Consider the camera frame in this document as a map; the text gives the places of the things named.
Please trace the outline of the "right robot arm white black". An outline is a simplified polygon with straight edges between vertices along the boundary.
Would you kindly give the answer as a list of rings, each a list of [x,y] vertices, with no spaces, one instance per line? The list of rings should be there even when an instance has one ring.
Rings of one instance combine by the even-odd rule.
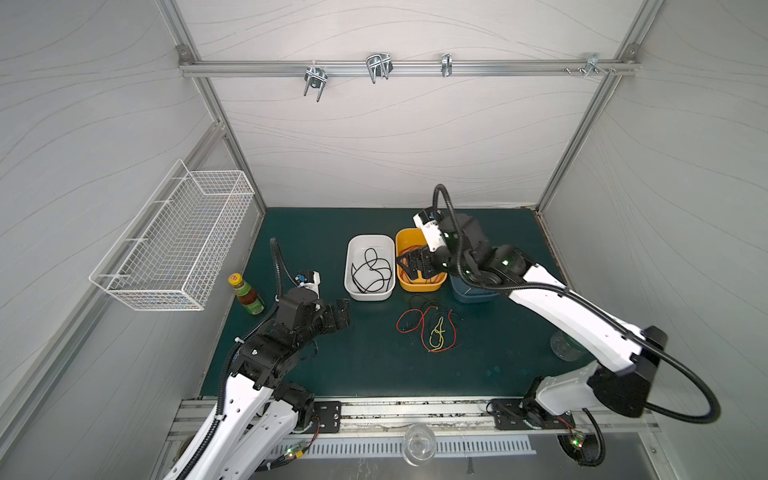
[[[509,414],[532,429],[564,413],[605,407],[628,418],[645,411],[690,424],[712,424],[722,413],[709,385],[666,352],[667,334],[624,322],[560,282],[541,264],[512,245],[494,246],[479,223],[456,212],[448,189],[435,186],[432,204],[413,218],[426,243],[397,256],[410,277],[458,277],[472,289],[495,292],[557,327],[593,357],[588,365],[535,379]],[[689,380],[708,405],[703,414],[677,412],[649,401],[660,364]]]

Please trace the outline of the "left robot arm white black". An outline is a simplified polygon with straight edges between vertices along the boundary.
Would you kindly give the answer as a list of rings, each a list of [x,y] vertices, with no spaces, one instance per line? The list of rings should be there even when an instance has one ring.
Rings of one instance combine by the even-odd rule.
[[[270,453],[292,432],[320,426],[313,393],[285,377],[318,336],[349,326],[350,302],[322,300],[316,271],[299,272],[291,289],[285,289],[288,270],[276,239],[270,250],[275,303],[257,327],[236,338],[219,378],[216,403],[167,473],[169,479],[249,479],[300,458],[308,442],[276,458]]]

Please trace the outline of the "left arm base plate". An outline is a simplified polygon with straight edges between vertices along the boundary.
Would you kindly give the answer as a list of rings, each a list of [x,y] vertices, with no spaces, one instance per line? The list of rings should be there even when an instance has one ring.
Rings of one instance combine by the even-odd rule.
[[[341,429],[342,403],[340,401],[311,402],[298,410],[295,434],[336,434]]]

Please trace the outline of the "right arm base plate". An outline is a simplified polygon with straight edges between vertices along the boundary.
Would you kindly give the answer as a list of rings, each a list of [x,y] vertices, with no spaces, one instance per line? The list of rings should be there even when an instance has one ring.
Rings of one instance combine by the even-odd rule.
[[[522,398],[494,398],[485,406],[493,426],[501,431],[570,431],[575,421],[570,413],[554,416],[536,407],[529,409]]]

